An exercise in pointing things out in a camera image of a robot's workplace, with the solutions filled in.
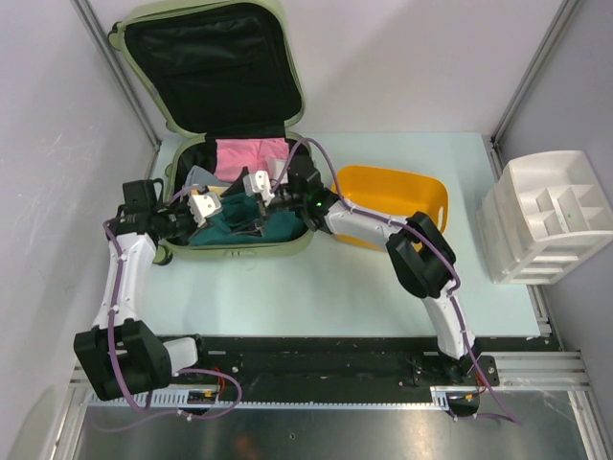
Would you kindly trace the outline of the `teal garment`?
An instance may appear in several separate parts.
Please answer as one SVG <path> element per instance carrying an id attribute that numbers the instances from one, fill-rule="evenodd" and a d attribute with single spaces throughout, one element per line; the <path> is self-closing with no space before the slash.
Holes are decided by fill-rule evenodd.
<path id="1" fill-rule="evenodd" d="M 307 232 L 304 223 L 290 211 L 277 211 L 261 220 L 258 202 L 242 188 L 221 203 L 221 212 L 189 238 L 190 246 L 293 242 Z"/>

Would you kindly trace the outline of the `grey garment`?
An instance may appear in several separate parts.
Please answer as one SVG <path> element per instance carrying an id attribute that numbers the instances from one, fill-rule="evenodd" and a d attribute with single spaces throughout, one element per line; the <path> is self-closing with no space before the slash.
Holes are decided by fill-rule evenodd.
<path id="1" fill-rule="evenodd" d="M 230 186 L 229 183 L 223 182 L 218 179 L 213 173 L 207 171 L 206 169 L 193 166 L 184 182 L 183 187 L 198 187 L 199 189 L 207 188 L 212 191 L 225 191 Z"/>

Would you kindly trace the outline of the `pink garment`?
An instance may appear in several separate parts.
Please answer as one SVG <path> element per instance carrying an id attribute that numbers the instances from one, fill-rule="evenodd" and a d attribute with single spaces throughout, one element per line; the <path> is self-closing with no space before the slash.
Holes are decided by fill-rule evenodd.
<path id="1" fill-rule="evenodd" d="M 219 139 L 216 141 L 215 176 L 234 182 L 246 168 L 254 173 L 267 170 L 269 158 L 286 160 L 289 146 L 284 138 Z"/>

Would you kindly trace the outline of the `yellow plastic basket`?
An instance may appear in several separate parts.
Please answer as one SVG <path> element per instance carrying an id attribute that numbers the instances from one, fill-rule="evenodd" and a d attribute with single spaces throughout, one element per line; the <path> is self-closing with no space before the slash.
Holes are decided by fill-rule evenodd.
<path id="1" fill-rule="evenodd" d="M 443 233 L 448 223 L 449 196 L 437 178 L 414 172 L 349 165 L 337 173 L 345 199 L 375 211 L 411 217 L 422 212 Z"/>

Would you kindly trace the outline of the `green hard-shell suitcase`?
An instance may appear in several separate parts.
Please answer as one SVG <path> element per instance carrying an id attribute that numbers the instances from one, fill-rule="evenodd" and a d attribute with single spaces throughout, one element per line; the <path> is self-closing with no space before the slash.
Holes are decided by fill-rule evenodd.
<path id="1" fill-rule="evenodd" d="M 114 24 L 107 39 L 184 137 L 165 197 L 190 170 L 215 172 L 222 139 L 283 138 L 304 114 L 303 92 L 277 1 L 159 1 Z"/>

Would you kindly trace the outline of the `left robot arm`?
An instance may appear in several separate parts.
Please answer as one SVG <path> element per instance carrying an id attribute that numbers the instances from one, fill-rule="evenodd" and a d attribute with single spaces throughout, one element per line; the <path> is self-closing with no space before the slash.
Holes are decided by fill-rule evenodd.
<path id="1" fill-rule="evenodd" d="M 196 187 L 181 190 L 169 202 L 161 197 L 163 190 L 160 179 L 126 182 L 123 203 L 102 225 L 109 249 L 103 299 L 92 328 L 76 334 L 73 348 L 104 402 L 150 394 L 169 386 L 178 373 L 199 383 L 212 371 L 211 359 L 197 351 L 194 338 L 163 341 L 143 320 L 160 242 L 195 229 L 188 199 Z"/>

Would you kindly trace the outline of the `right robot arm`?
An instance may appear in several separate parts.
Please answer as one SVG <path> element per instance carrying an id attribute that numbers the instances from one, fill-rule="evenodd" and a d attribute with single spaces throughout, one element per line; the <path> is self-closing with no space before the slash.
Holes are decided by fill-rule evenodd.
<path id="1" fill-rule="evenodd" d="M 382 248 L 390 258 L 400 285 L 421 299 L 434 326 L 443 376 L 464 384 L 483 369 L 475 351 L 476 337 L 467 325 L 457 298 L 461 280 L 456 256 L 443 234 L 426 214 L 396 217 L 360 206 L 342 193 L 338 175 L 325 186 L 313 162 L 288 160 L 275 180 L 266 171 L 248 174 L 243 185 L 259 204 L 262 218 L 272 211 L 295 213 L 308 229 L 350 237 Z"/>

